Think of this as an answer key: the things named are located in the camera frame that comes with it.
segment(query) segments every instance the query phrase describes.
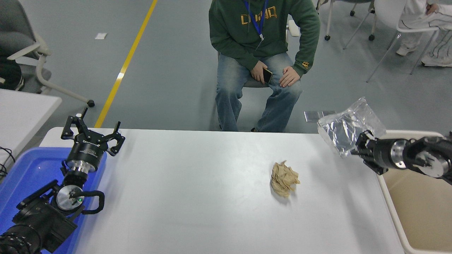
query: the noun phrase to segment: green hoodie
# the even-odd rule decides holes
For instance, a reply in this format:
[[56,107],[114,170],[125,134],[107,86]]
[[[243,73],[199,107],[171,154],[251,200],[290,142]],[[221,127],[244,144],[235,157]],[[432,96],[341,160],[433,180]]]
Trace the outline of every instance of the green hoodie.
[[[264,3],[265,0],[249,1],[258,25]],[[287,52],[288,14],[301,29],[300,50],[295,55],[293,68],[302,76],[312,67],[320,34],[320,21],[312,0],[268,0],[262,31],[265,39],[259,47],[261,39],[248,15],[245,1],[212,0],[209,10],[210,40],[218,52],[252,70],[258,57]]]

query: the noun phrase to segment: crumpled tan paper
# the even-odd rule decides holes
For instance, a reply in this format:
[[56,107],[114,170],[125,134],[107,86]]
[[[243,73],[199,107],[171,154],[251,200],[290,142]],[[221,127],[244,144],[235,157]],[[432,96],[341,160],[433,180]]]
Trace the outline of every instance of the crumpled tan paper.
[[272,187],[278,195],[287,198],[290,195],[289,190],[295,191],[291,185],[298,184],[300,181],[298,180],[298,173],[293,171],[291,167],[284,165],[285,162],[275,163],[273,166]]

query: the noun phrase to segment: person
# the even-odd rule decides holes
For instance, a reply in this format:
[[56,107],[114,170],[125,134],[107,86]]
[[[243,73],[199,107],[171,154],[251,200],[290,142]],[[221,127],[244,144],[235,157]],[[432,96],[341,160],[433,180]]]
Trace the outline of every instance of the person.
[[[301,30],[295,63],[287,54],[290,14]],[[311,0],[213,0],[209,9],[210,40],[219,52],[218,119],[222,131],[238,131],[244,83],[264,83],[263,68],[273,73],[273,94],[252,131],[283,132],[302,93],[300,78],[311,69],[320,21]]]
[[[452,5],[429,4],[426,0],[407,0],[400,18],[401,28],[439,27],[436,45],[421,59],[425,66],[452,67]],[[422,33],[405,33],[397,54],[406,56],[417,49]]]

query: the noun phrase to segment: white shoe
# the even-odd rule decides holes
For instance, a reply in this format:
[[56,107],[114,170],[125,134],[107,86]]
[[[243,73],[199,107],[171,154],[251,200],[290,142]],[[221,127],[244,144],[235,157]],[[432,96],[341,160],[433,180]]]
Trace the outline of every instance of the white shoe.
[[406,56],[406,54],[415,51],[418,49],[418,47],[406,47],[404,45],[401,45],[399,50],[396,51],[397,55],[400,56]]
[[422,57],[421,62],[425,66],[439,66],[439,67],[452,67],[452,58],[425,55]]

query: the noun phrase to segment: smartphone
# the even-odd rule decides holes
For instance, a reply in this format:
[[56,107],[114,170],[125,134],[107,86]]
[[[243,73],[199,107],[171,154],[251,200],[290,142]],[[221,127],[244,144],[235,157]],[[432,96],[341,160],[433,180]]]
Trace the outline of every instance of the smartphone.
[[264,68],[264,82],[270,83],[270,80],[272,80],[273,73],[267,69]]

